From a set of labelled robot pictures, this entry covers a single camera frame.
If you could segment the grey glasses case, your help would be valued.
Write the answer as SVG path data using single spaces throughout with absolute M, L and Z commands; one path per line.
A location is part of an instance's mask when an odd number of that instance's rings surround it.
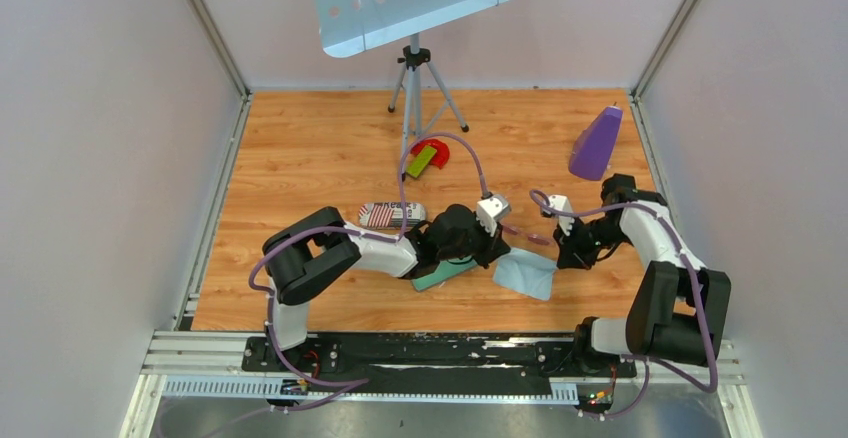
M 444 282 L 468 272 L 477 266 L 478 264 L 473 258 L 466 258 L 459 261 L 443 261 L 432 273 L 413 279 L 411 284 L 416 291 L 423 292 L 440 286 Z

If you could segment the blue cleaning cloth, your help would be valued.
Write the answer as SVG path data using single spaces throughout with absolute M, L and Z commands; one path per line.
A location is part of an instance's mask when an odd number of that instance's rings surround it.
M 495 284 L 540 301 L 552 295 L 556 262 L 536 253 L 512 248 L 497 260 Z

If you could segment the striped printed glasses pouch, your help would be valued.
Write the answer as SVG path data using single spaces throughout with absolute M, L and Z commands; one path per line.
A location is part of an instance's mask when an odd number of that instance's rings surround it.
M 400 229 L 403 216 L 406 216 L 408 228 L 427 219 L 427 210 L 423 204 L 407 202 L 406 211 L 400 201 L 369 202 L 363 204 L 358 213 L 359 225 L 370 229 Z

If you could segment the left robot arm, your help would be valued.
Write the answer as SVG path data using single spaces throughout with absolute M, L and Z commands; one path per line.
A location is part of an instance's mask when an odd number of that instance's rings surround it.
M 262 247 L 255 273 L 270 277 L 268 358 L 283 371 L 298 369 L 306 358 L 309 303 L 350 269 L 377 271 L 414 280 L 443 263 L 470 259 L 488 267 L 507 254 L 501 221 L 511 211 L 500 195 L 475 209 L 452 204 L 431 222 L 402 235 L 366 230 L 324 207 L 273 235 Z

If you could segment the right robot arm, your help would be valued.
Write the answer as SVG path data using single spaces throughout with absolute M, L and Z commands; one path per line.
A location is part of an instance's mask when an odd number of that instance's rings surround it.
M 627 316 L 587 317 L 575 330 L 571 361 L 596 375 L 621 355 L 641 355 L 706 367 L 717 358 L 731 293 L 722 271 L 708 268 L 685 245 L 670 221 L 665 198 L 615 174 L 602 184 L 602 217 L 576 217 L 568 198 L 552 195 L 553 233 L 560 269 L 591 269 L 620 245 L 632 246 L 644 276 Z

